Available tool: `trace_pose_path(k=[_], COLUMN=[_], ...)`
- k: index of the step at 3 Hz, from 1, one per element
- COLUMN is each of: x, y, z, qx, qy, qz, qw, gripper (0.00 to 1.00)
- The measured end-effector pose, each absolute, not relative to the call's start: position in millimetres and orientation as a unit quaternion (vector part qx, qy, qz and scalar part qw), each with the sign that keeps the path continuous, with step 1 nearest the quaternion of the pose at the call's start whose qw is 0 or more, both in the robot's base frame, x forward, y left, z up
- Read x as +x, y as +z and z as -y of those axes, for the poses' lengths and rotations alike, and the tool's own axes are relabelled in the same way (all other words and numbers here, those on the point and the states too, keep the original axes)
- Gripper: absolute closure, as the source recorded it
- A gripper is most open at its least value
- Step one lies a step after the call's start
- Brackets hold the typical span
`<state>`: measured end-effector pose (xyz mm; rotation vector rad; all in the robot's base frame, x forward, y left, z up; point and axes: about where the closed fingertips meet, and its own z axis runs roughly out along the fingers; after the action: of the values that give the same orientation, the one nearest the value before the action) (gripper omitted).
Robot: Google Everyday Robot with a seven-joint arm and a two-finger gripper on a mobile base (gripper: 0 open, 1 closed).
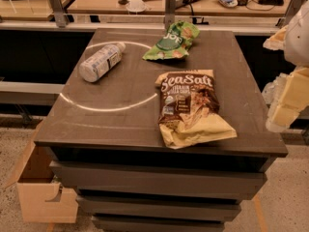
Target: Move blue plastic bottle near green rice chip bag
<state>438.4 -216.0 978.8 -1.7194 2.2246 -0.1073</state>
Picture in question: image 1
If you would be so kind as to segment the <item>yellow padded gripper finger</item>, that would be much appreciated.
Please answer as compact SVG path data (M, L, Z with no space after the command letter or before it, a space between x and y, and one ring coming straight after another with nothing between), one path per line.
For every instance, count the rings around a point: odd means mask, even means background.
M288 26L282 27L274 35L263 43L263 47L269 50L283 50Z
M272 132L288 129L308 106L309 68L296 67L289 75L281 74L267 114L267 129Z

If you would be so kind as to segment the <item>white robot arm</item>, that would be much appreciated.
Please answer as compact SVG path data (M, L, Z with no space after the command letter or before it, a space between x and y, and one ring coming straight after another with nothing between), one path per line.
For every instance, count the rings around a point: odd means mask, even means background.
M281 132L309 106L309 1L288 25L268 38L263 47L283 50L285 60L295 65L291 73L276 78L270 99L266 127L269 131Z

